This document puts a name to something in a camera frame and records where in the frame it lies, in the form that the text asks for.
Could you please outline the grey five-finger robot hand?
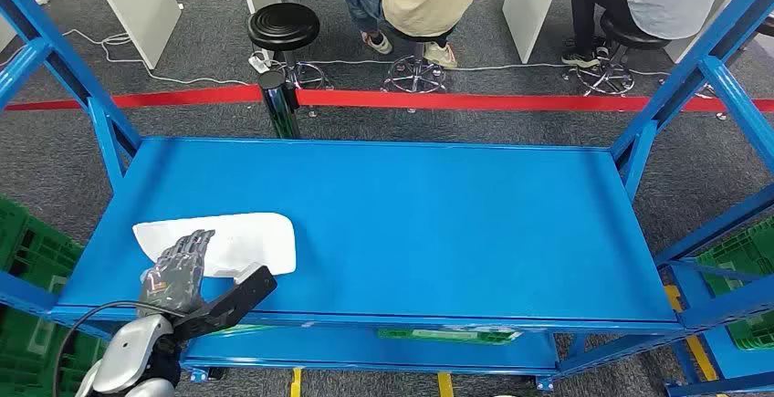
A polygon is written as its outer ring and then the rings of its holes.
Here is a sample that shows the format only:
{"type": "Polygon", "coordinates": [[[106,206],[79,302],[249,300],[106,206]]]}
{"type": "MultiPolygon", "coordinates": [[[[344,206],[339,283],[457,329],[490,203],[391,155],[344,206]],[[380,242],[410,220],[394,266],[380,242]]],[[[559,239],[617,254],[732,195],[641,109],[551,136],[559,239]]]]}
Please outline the grey five-finger robot hand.
{"type": "Polygon", "coordinates": [[[204,258],[215,230],[195,230],[165,249],[141,276],[139,300],[183,314],[204,304],[204,258]]]}

